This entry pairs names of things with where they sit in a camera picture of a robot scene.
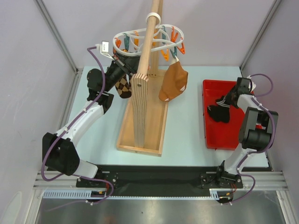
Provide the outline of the white round clip hanger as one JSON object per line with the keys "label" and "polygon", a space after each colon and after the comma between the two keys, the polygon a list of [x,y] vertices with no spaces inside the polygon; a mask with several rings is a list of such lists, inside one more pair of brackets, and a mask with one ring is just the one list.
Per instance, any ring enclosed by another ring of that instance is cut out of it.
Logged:
{"label": "white round clip hanger", "polygon": [[185,54],[185,35],[183,31],[171,24],[162,24],[158,13],[149,13],[146,22],[155,19],[157,24],[150,30],[148,28],[123,31],[113,38],[113,52],[125,56],[140,56],[146,43],[150,43],[151,52],[160,52],[165,61],[172,57],[170,49],[177,47],[178,52]]}

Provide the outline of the black striped sock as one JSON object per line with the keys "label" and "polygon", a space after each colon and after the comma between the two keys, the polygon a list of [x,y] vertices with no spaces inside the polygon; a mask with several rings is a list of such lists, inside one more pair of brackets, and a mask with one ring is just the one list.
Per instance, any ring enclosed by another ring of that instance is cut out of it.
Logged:
{"label": "black striped sock", "polygon": [[207,106],[207,113],[215,122],[228,123],[230,121],[230,103],[227,96],[222,96],[215,101],[215,105]]}

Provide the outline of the brown orange sock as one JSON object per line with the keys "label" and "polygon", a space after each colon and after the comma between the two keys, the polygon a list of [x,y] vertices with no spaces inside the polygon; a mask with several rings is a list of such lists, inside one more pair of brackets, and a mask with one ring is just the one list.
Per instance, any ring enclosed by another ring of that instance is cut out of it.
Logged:
{"label": "brown orange sock", "polygon": [[171,59],[171,64],[165,72],[159,91],[159,99],[169,102],[181,95],[187,87],[188,72],[183,69],[177,56]]}

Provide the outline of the argyle sock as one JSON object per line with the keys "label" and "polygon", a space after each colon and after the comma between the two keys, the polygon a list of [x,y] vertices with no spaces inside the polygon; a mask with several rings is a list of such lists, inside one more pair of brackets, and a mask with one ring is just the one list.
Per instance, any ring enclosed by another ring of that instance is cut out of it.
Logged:
{"label": "argyle sock", "polygon": [[123,99],[130,98],[132,95],[130,79],[124,75],[116,84],[115,88],[119,96]]}

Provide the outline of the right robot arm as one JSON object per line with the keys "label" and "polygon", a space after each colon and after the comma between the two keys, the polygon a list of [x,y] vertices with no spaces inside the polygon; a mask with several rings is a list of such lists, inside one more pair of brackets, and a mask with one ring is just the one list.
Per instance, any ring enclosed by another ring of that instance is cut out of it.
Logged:
{"label": "right robot arm", "polygon": [[233,106],[245,114],[237,149],[217,167],[214,181],[220,188],[240,182],[245,161],[251,156],[264,153],[273,145],[278,113],[266,109],[252,93],[253,89],[251,77],[239,77],[234,87],[221,100],[216,101],[219,112],[229,113],[230,106]]}

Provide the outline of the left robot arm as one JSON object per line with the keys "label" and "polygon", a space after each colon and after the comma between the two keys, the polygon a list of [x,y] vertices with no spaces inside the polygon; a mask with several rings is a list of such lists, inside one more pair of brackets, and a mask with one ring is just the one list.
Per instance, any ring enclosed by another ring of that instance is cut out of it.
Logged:
{"label": "left robot arm", "polygon": [[60,172],[61,175],[82,176],[93,187],[102,184],[103,175],[98,167],[80,159],[76,146],[91,125],[111,107],[114,95],[109,93],[117,87],[122,98],[129,98],[127,77],[138,69],[140,56],[125,56],[118,52],[106,71],[100,66],[87,73],[87,101],[76,117],[55,133],[46,133],[42,139],[42,167]]}

